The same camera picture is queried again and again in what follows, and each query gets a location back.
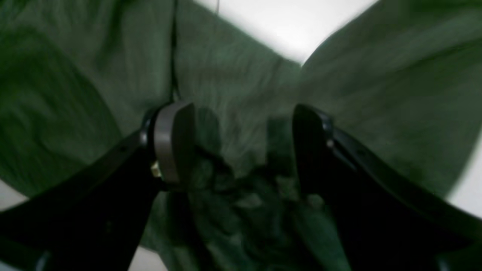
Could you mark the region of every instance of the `wrinkled fabric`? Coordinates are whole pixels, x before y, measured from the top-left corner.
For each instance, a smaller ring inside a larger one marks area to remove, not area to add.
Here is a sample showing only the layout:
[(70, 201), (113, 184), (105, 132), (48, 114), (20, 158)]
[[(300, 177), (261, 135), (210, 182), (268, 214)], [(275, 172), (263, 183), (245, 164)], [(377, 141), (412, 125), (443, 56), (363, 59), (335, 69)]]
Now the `wrinkled fabric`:
[(480, 28), (477, 0), (382, 0), (301, 67), (190, 0), (2, 0), (0, 178), (39, 194), (148, 109), (192, 101), (195, 189), (159, 194), (141, 245), (170, 271), (349, 270), (321, 203), (298, 192), (294, 106), (443, 197), (481, 126)]

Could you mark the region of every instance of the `green fabric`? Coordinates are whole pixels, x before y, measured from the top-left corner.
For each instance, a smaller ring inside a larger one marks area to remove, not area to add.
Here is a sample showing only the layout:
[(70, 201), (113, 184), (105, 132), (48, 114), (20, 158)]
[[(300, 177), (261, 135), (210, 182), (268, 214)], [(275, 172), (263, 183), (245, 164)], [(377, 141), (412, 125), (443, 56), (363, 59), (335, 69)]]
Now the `green fabric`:
[(444, 196), (481, 126), (481, 6), (382, 0), (301, 67), (190, 0), (0, 0), (0, 178), (33, 196), (148, 109), (193, 101), (210, 155), (196, 190), (157, 197), (141, 244), (170, 271), (349, 270), (332, 222), (298, 193), (293, 107), (327, 111)]

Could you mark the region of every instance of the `green cloth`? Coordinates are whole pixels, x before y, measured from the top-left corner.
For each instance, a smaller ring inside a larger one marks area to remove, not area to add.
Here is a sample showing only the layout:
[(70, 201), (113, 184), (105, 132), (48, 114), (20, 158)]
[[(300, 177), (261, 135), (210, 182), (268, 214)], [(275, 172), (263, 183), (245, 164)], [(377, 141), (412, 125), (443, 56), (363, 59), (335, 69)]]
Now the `green cloth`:
[(157, 197), (141, 244), (170, 271), (349, 270), (332, 222), (298, 193), (293, 107), (327, 111), (444, 196), (481, 126), (481, 8), (382, 0), (301, 67), (190, 0), (0, 0), (0, 178), (31, 197), (148, 109), (193, 101), (212, 157), (198, 189)]

